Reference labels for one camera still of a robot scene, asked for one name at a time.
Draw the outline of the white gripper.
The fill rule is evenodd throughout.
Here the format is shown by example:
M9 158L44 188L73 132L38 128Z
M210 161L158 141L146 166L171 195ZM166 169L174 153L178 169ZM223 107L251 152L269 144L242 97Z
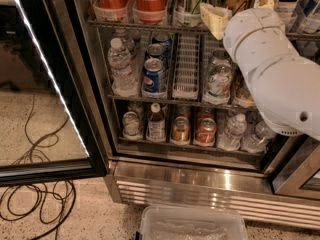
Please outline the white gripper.
M273 11L274 0L254 0L253 7L232 17L227 8L200 4L203 24L217 40L223 39L224 48L242 73L269 59L299 55L285 34L283 21Z

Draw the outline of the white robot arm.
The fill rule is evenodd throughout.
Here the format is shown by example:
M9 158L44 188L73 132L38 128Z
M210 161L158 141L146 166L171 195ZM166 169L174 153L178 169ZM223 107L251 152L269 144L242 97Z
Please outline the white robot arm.
M320 65L302 57L268 7L236 14L200 4L202 22L238 65L267 125L285 136L320 139Z

